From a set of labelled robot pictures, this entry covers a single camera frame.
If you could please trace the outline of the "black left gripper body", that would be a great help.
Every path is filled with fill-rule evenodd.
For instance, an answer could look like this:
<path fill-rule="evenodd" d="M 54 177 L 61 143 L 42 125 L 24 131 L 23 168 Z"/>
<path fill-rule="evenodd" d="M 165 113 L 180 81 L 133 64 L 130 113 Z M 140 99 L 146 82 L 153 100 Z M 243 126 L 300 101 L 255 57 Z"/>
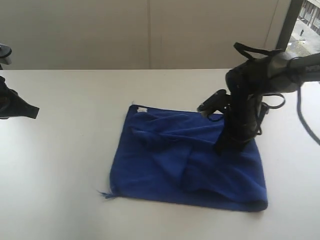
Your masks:
<path fill-rule="evenodd" d="M 26 102 L 18 93 L 8 88 L 6 79 L 0 77 L 0 119 L 26 116 Z"/>

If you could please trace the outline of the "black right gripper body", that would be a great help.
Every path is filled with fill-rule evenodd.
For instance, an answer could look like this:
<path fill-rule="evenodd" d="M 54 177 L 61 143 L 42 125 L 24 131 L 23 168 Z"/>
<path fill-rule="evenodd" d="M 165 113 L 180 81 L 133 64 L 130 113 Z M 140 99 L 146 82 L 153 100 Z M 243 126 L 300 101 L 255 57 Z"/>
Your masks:
<path fill-rule="evenodd" d="M 233 99 L 228 107 L 223 129 L 228 148 L 244 148 L 259 131 L 260 99 Z"/>

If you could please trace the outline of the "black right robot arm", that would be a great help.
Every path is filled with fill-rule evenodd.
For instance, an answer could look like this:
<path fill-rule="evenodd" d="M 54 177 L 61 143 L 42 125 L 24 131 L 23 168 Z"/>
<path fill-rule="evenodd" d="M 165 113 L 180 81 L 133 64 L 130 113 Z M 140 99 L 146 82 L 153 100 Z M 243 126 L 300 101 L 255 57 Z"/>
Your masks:
<path fill-rule="evenodd" d="M 223 113 L 224 127 L 214 144 L 220 155 L 225 149 L 242 151 L 257 135 L 262 134 L 261 124 L 272 109 L 263 102 L 263 97 L 283 97 L 284 93 L 297 93 L 298 118 L 309 134 L 319 143 L 320 139 L 311 130 L 302 115 L 302 85 L 320 80 L 320 55 L 290 58 L 285 52 L 272 57 L 248 60 L 230 70 L 226 75 L 227 87 L 218 90 L 214 97 L 216 110 Z"/>

